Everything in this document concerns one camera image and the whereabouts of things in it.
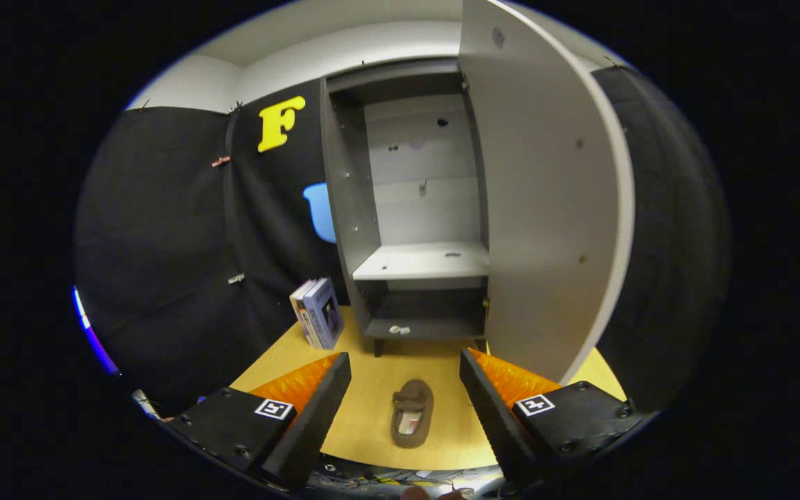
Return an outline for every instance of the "ceiling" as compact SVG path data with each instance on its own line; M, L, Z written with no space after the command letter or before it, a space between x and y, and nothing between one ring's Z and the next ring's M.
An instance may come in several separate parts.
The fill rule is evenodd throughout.
M463 0L298 0L269 10L203 45L206 55L245 67L282 48L342 29L403 20L461 22Z

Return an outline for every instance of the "white shelf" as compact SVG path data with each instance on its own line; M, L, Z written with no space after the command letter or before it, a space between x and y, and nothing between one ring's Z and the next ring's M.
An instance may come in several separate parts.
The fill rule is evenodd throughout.
M458 256L447 256L458 253ZM353 272L353 279L428 279L487 276L489 253L479 241L387 244Z

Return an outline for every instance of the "blue shape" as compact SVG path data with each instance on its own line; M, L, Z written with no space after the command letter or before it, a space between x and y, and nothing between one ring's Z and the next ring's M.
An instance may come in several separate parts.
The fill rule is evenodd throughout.
M310 218L314 221L314 231L321 240L335 243L333 212L329 208L329 191L326 183L305 187L302 195L310 203Z

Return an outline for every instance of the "book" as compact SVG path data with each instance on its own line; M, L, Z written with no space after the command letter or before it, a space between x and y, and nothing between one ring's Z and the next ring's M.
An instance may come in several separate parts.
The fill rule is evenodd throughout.
M303 297L304 292L307 292L308 288L311 288L316 282L317 281L315 279L308 279L308 281L304 282L304 285L301 285L301 287L298 287L298 289L289 295L289 302L292 304L292 309L295 310L295 317L297 317L298 322L301 323L301 331L304 332L304 338L307 339L308 344L314 348L318 347L314 343L314 339L311 338L311 332L313 329L309 325L310 321L307 318L307 311L305 311Z
M313 333L320 341L322 349L335 349L339 335L344 330L344 320L339 310L333 281L320 278L304 294L304 304L310 317Z

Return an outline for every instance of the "yellow letter f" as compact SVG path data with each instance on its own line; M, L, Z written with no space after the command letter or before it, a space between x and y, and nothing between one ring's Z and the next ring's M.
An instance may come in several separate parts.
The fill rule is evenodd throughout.
M261 110L258 113L261 117L261 143L258 145L258 153L284 145L288 137L283 129L292 130L295 126L295 110L303 108L304 98L299 95Z

